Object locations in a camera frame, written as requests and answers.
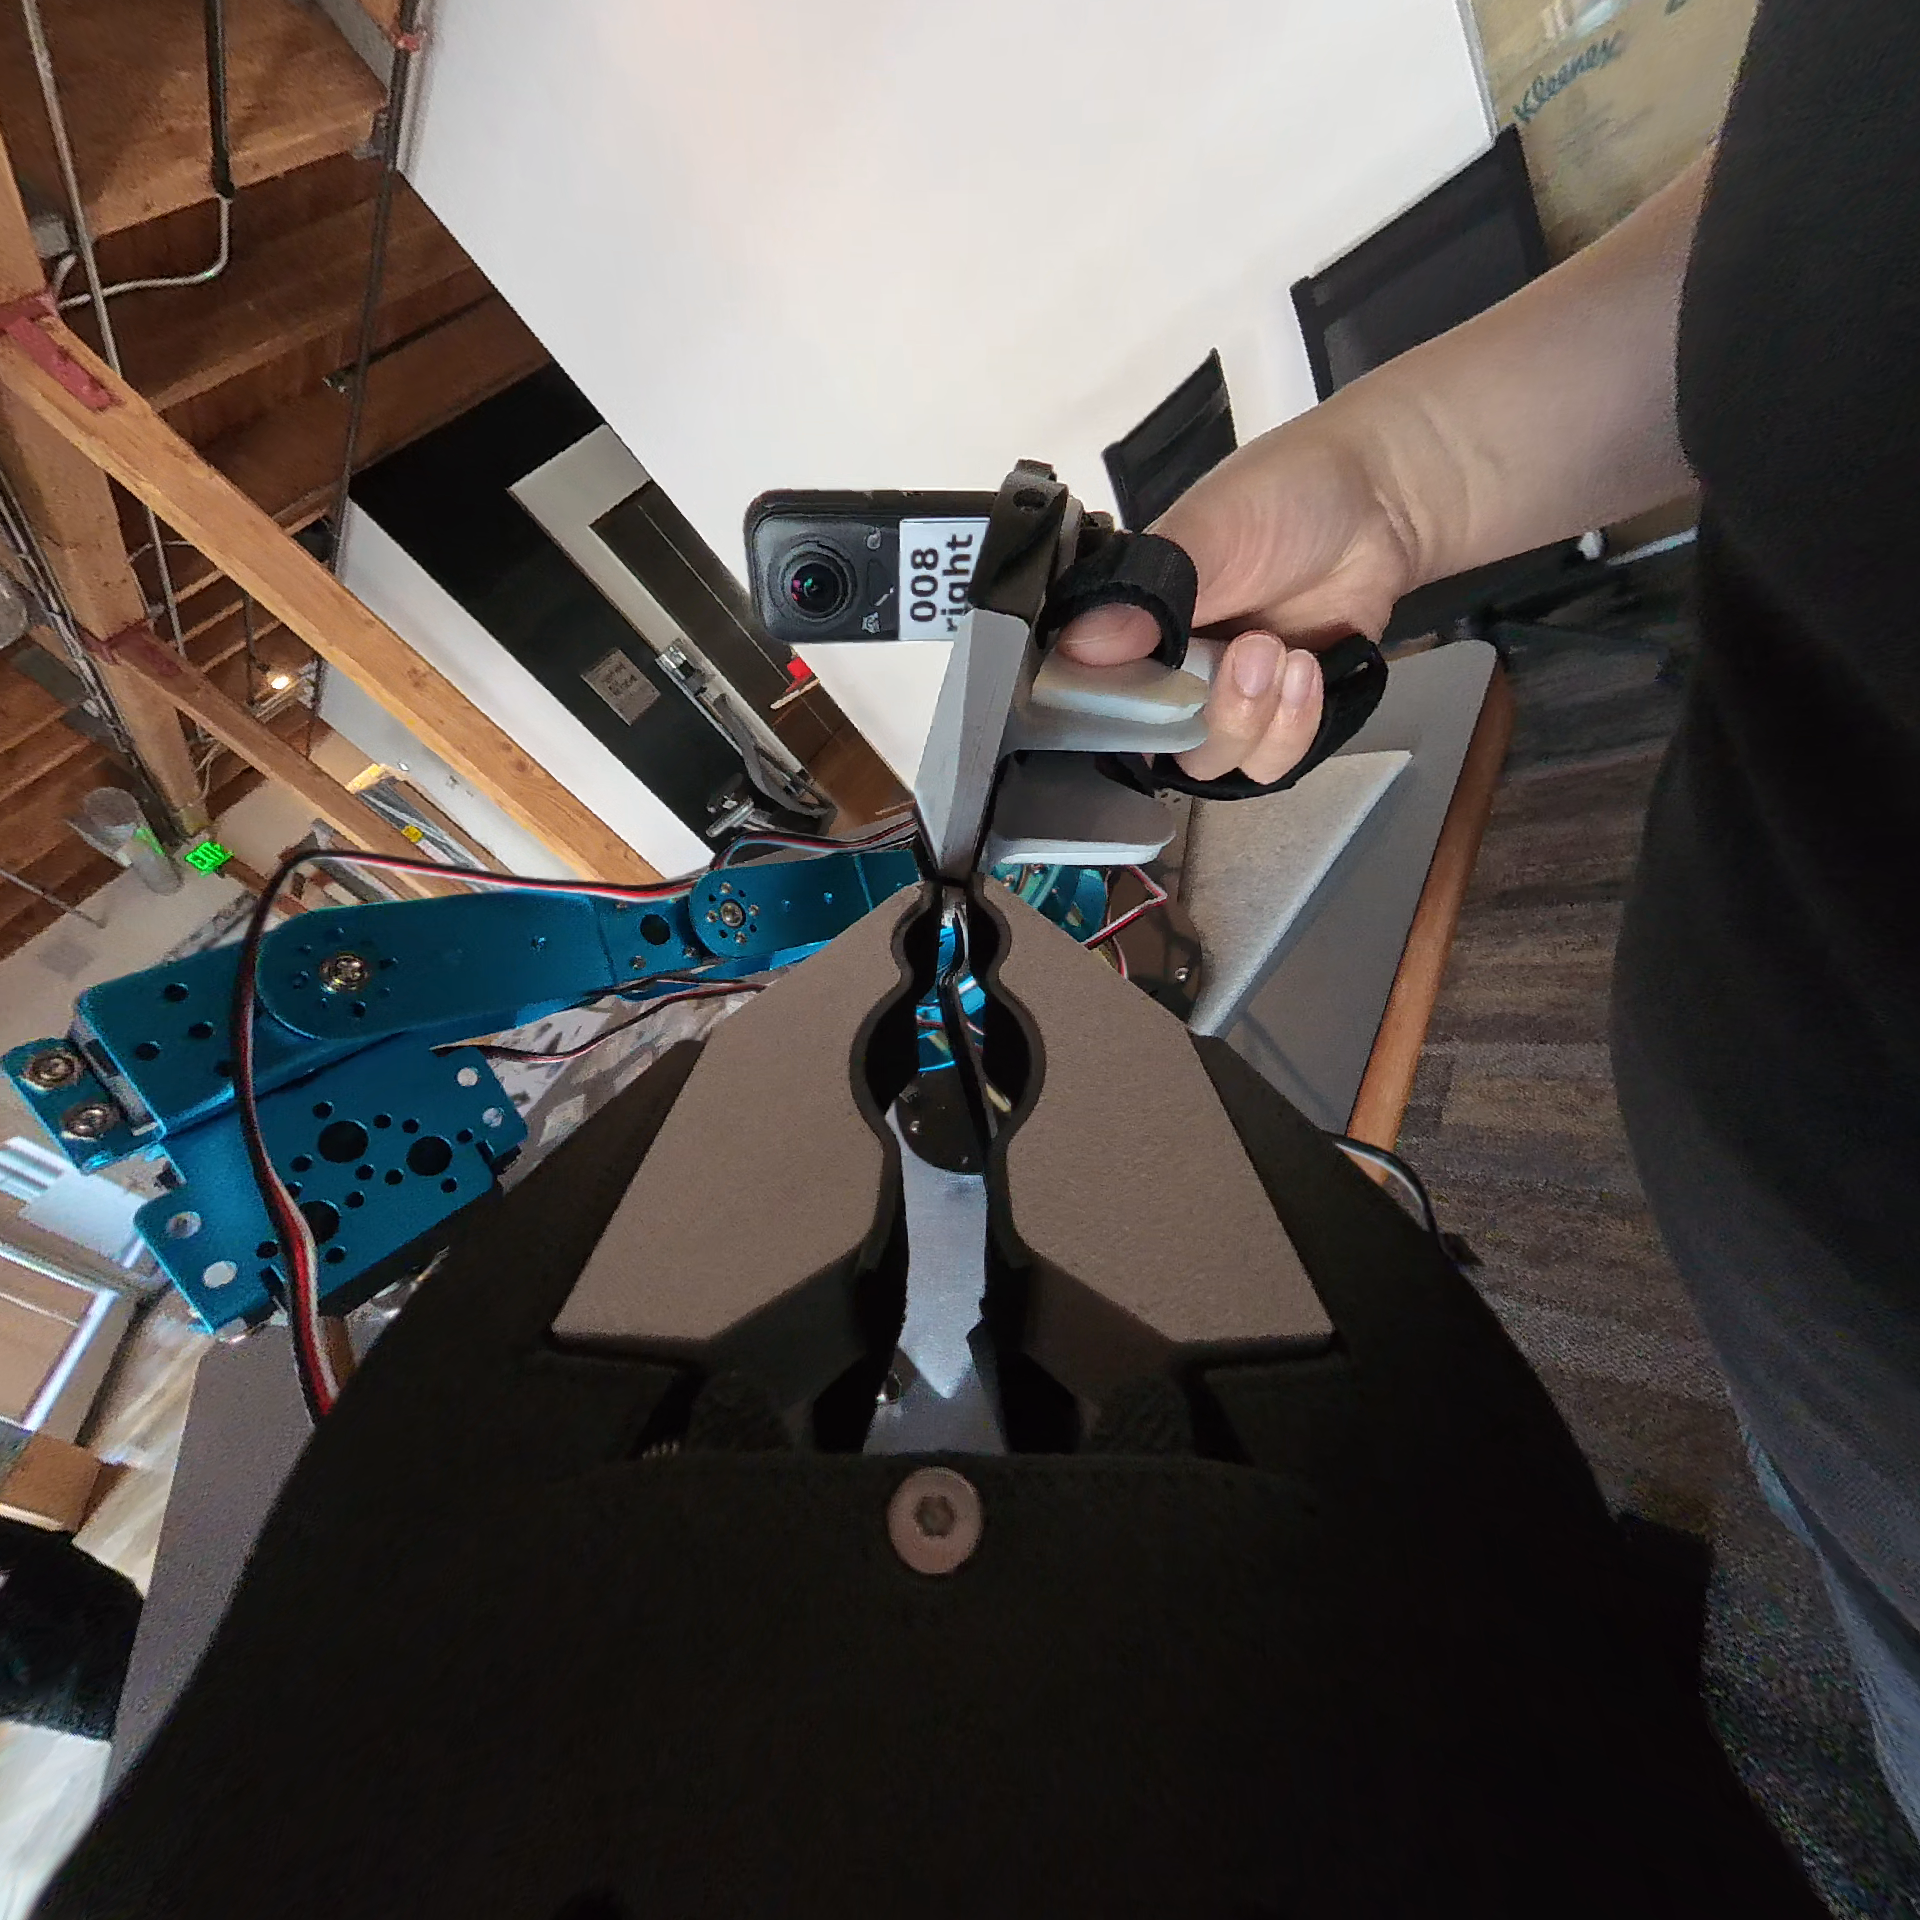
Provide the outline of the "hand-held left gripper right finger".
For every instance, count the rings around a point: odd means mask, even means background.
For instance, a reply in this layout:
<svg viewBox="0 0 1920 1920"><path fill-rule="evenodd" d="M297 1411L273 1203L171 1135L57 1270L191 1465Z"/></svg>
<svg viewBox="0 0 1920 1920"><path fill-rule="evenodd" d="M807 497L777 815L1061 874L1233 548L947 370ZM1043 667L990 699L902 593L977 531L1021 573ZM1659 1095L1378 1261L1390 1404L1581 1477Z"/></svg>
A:
<svg viewBox="0 0 1920 1920"><path fill-rule="evenodd" d="M1298 1357L1334 1339L1187 1027L982 881L969 961L1005 1357Z"/></svg>

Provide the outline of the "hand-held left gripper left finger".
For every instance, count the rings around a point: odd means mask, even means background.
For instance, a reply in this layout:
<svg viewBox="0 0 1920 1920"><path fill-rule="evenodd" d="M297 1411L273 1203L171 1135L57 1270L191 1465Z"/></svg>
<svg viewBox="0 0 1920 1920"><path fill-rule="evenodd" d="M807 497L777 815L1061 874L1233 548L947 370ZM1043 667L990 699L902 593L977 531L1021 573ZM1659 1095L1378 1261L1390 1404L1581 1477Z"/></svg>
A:
<svg viewBox="0 0 1920 1920"><path fill-rule="evenodd" d="M890 1354L906 1198L890 1126L937 943L914 883L720 1025L567 1295L608 1354Z"/></svg>

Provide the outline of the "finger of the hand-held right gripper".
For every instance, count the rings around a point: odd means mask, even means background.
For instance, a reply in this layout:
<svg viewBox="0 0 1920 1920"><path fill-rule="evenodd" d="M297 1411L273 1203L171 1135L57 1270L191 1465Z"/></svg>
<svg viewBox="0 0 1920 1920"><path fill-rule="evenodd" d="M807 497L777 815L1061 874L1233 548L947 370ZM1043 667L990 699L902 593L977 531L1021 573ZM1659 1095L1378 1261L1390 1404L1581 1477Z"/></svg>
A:
<svg viewBox="0 0 1920 1920"><path fill-rule="evenodd" d="M1029 751L1002 767L982 868L1135 867L1158 858L1176 827L1168 804L1106 778L1098 756Z"/></svg>
<svg viewBox="0 0 1920 1920"><path fill-rule="evenodd" d="M952 644L914 778L920 838L936 877L977 871L1029 650L1029 621L990 607L971 610Z"/></svg>

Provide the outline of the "blue toy robot arm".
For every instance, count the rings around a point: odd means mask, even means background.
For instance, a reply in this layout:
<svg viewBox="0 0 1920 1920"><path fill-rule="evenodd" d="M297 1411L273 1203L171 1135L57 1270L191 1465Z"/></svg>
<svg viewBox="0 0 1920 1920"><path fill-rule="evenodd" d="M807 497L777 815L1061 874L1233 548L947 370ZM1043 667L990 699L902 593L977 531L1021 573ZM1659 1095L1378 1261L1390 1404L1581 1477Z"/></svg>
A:
<svg viewBox="0 0 1920 1920"><path fill-rule="evenodd" d="M137 1231L211 1332L285 1310L313 1423L346 1372L325 1326L413 1273L448 1225L497 1191L523 1121L497 1062L566 1066L567 1052L497 1033L583 1010L763 993L906 887L923 863L899 831L864 843L784 843L654 885L455 871L406 854L290 858L457 881L455 895L315 909L240 943L121 975L81 996L61 1039L17 1046L8 1078L81 1170L159 1153L179 1177ZM917 1006L920 1069L986 1084L986 995L969 961L969 899L933 892L937 943ZM696 1373L745 1375L782 1412L856 1380L872 1396L888 1350L591 1350Z"/></svg>

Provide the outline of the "person's right forearm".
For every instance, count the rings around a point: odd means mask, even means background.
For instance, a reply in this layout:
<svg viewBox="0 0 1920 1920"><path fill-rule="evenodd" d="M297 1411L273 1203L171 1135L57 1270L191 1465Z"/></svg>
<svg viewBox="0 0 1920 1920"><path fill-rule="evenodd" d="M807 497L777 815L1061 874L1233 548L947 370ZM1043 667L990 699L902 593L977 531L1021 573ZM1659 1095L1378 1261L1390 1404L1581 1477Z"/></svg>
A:
<svg viewBox="0 0 1920 1920"><path fill-rule="evenodd" d="M1693 492L1675 332L1714 158L1711 146L1569 263L1331 402L1395 526L1387 598Z"/></svg>

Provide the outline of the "person's right hand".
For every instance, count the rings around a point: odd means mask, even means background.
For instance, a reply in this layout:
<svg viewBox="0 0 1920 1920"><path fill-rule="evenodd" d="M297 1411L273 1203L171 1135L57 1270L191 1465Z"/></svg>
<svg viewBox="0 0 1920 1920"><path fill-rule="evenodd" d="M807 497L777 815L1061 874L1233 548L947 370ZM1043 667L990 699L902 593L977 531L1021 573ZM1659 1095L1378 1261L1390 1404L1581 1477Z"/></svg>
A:
<svg viewBox="0 0 1920 1920"><path fill-rule="evenodd" d="M1150 533L1191 561L1191 623L1213 635L1199 781L1273 783L1327 710L1322 654L1376 639L1392 606L1469 554L1474 466L1446 418L1406 396L1334 402L1234 453Z"/></svg>

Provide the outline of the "black office chair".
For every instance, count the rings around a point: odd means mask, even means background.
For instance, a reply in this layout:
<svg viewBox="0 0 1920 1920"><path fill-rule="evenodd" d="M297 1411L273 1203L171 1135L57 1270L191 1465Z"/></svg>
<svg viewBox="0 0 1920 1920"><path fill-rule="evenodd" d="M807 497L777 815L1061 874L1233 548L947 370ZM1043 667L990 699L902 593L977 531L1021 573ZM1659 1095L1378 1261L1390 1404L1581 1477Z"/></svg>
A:
<svg viewBox="0 0 1920 1920"><path fill-rule="evenodd" d="M1213 350L1137 427L1102 451L1119 524L1147 531L1203 475L1233 458L1233 397Z"/></svg>
<svg viewBox="0 0 1920 1920"><path fill-rule="evenodd" d="M1358 242L1293 301L1320 401L1551 270L1518 127Z"/></svg>

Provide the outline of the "white foam sheet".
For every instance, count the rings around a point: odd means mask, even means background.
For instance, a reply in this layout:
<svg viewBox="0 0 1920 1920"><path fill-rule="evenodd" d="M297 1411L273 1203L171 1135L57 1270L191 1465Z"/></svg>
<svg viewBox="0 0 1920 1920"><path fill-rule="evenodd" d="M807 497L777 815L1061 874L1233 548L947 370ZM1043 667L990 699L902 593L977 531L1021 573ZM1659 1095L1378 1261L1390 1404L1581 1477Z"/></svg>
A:
<svg viewBox="0 0 1920 1920"><path fill-rule="evenodd" d="M1275 797L1191 804L1178 894L1201 955L1191 1031L1229 1035L1408 763L1406 749L1342 755ZM957 1166L957 1147L923 1156L933 1093L923 1075L897 1103L913 1255L902 1346L881 1391L888 1406L922 1387L959 1396L986 1285L986 1183Z"/></svg>

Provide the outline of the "person's dark shirt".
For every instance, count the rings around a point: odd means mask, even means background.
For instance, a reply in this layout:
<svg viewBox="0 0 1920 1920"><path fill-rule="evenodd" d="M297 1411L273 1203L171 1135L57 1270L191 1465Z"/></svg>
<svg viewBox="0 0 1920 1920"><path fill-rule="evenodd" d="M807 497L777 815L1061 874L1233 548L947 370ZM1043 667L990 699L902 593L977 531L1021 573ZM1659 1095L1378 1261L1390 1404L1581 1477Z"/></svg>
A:
<svg viewBox="0 0 1920 1920"><path fill-rule="evenodd" d="M1617 948L1651 1212L1917 1772L1919 6L1763 5L1678 327L1697 660Z"/></svg>

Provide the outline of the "large cardboard box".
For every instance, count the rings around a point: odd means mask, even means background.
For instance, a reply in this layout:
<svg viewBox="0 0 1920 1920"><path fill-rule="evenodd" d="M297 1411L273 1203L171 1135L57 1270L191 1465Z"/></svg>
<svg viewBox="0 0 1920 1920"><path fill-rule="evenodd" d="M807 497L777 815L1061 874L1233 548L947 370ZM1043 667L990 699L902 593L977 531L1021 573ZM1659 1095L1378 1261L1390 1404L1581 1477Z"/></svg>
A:
<svg viewBox="0 0 1920 1920"><path fill-rule="evenodd" d="M1518 127L1553 260L1689 169L1717 135L1754 3L1474 3L1498 122Z"/></svg>

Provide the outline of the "thick wooden support post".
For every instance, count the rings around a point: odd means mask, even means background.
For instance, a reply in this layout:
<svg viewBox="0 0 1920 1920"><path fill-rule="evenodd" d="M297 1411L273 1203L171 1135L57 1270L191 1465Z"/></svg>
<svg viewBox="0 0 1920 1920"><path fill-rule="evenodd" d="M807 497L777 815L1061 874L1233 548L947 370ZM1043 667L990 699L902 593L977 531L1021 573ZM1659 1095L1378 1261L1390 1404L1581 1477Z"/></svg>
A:
<svg viewBox="0 0 1920 1920"><path fill-rule="evenodd" d="M40 300L5 309L3 370L8 390L40 420L342 667L552 854L587 881L663 881L271 514L208 466Z"/></svg>

